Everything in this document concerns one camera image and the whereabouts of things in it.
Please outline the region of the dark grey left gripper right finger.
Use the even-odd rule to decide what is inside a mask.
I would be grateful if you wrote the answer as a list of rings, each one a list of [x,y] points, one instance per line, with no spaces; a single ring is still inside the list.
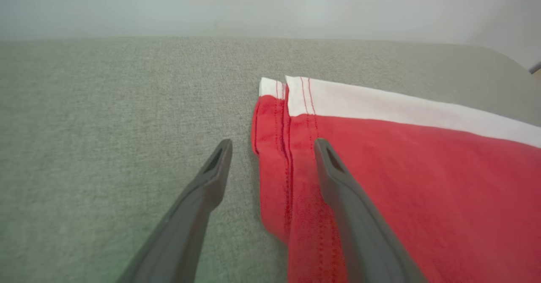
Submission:
[[[321,194],[339,230],[352,283],[425,283],[427,279],[353,178],[330,142],[314,143]]]

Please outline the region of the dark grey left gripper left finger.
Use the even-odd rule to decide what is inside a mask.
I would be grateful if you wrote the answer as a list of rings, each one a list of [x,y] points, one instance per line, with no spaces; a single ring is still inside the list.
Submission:
[[[222,202],[232,141],[222,140],[119,277],[120,283],[193,283],[211,212]]]

